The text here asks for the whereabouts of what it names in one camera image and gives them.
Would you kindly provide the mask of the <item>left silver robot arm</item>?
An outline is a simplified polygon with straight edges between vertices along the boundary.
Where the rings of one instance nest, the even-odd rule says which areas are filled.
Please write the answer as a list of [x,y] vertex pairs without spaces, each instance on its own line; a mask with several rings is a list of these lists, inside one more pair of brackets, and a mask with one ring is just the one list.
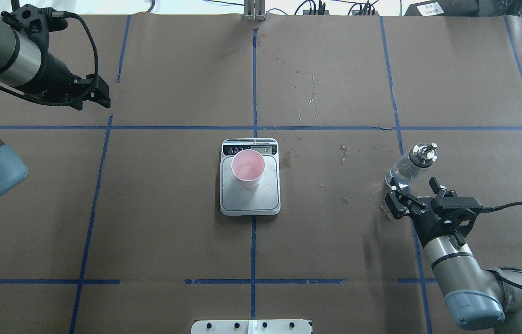
[[[77,20],[87,34],[94,69],[81,77],[51,53],[51,34]],[[0,13],[0,93],[27,103],[82,110],[90,101],[110,108],[110,87],[100,76],[95,40],[85,20],[77,13],[52,7],[22,6],[11,1],[11,9]],[[0,139],[0,197],[28,177],[24,161]]]

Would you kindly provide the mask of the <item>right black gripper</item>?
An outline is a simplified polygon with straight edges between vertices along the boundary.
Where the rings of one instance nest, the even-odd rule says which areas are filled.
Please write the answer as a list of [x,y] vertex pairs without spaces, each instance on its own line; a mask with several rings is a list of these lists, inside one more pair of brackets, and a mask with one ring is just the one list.
[[398,186],[392,186],[385,196],[385,203],[392,218],[411,218],[422,248],[433,239],[458,231],[458,226],[447,223],[452,221],[452,214],[456,213],[457,209],[443,207],[441,200],[436,199],[448,197],[447,188],[436,177],[430,178],[429,186],[435,198],[415,197],[407,188]]

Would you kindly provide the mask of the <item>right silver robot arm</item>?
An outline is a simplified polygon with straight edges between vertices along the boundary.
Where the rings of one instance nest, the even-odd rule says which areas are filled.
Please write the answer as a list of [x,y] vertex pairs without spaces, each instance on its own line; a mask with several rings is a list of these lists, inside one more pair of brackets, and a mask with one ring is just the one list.
[[481,268],[466,241],[478,215],[503,207],[485,207],[475,197],[460,196],[435,177],[429,182],[433,197],[416,197],[396,178],[391,182],[385,203],[393,218],[411,219],[456,325],[522,334],[522,270]]

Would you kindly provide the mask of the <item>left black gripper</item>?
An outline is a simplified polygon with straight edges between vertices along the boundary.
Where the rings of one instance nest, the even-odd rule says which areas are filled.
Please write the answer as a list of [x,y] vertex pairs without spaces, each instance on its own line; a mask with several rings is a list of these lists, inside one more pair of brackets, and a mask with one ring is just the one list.
[[53,55],[47,55],[45,59],[40,88],[38,97],[45,102],[62,103],[78,111],[83,110],[85,100],[111,108],[110,87],[100,75],[81,78],[72,74],[67,65]]

